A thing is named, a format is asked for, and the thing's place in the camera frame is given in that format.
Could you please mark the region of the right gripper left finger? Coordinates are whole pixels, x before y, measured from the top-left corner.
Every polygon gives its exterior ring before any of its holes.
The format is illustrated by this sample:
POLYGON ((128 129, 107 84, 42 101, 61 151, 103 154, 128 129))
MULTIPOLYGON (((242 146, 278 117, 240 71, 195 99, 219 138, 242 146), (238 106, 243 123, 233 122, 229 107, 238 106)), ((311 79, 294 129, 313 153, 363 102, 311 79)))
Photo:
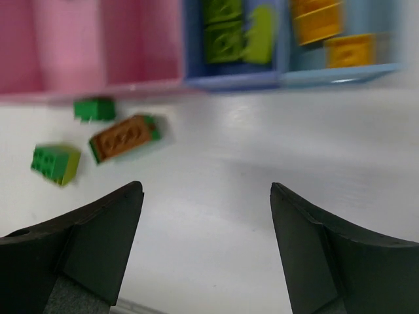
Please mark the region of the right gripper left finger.
POLYGON ((117 303, 141 207, 138 181, 1 238, 2 313, 108 313, 117 303))

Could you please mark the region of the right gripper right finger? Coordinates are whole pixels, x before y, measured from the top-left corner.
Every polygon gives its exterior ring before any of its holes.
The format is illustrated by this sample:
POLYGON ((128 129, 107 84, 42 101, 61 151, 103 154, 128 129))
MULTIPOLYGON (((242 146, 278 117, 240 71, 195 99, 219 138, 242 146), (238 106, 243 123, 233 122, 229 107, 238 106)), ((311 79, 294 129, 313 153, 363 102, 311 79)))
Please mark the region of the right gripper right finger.
POLYGON ((353 224, 280 183, 272 220, 294 313, 417 313, 418 244, 353 224))

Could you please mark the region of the green square lego brick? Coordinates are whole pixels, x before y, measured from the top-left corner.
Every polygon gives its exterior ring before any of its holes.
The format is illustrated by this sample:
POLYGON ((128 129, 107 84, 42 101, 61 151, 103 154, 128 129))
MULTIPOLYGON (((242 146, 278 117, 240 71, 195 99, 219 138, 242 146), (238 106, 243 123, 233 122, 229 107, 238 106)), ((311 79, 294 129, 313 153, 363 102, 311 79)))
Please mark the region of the green square lego brick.
POLYGON ((62 148, 63 145, 65 144, 37 145, 31 161, 33 171, 58 186, 61 186, 69 160, 69 154, 62 148))

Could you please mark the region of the small dark green lego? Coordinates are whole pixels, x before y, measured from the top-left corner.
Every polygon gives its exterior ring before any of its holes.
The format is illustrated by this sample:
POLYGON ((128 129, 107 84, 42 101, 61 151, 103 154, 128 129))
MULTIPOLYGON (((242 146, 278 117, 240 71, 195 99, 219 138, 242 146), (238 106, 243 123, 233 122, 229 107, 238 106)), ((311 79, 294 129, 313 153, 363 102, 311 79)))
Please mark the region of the small dark green lego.
POLYGON ((110 97, 78 99, 73 102, 74 117, 81 122, 113 121, 115 101, 110 97))

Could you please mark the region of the yellow lego plate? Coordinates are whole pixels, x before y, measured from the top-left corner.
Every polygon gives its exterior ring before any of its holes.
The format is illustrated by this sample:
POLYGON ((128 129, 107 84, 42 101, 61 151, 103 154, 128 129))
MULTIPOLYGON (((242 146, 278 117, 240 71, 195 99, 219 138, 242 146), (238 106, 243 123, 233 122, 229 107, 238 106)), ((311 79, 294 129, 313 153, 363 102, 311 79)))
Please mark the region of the yellow lego plate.
POLYGON ((376 63, 376 35, 333 37, 324 42, 327 68, 359 67, 376 63))

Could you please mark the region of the lime square lego brick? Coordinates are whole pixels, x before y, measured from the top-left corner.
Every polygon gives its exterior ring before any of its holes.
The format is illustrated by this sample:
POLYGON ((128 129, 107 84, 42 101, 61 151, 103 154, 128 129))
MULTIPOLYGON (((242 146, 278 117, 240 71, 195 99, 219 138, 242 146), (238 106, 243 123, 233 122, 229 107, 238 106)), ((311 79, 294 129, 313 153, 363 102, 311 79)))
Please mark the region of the lime square lego brick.
POLYGON ((272 61, 276 21, 274 10, 269 4, 257 6, 249 16, 250 27, 245 33, 246 47, 243 60, 248 63, 266 65, 272 61))

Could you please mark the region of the yellow round printed lego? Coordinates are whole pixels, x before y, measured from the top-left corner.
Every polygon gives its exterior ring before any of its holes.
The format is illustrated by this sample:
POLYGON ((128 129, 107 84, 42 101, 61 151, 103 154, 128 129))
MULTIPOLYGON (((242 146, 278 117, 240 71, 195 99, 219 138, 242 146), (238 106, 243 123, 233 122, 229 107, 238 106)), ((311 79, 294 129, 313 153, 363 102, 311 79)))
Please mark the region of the yellow round printed lego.
POLYGON ((328 39, 344 31, 344 1, 292 0, 289 4, 300 46, 328 39))

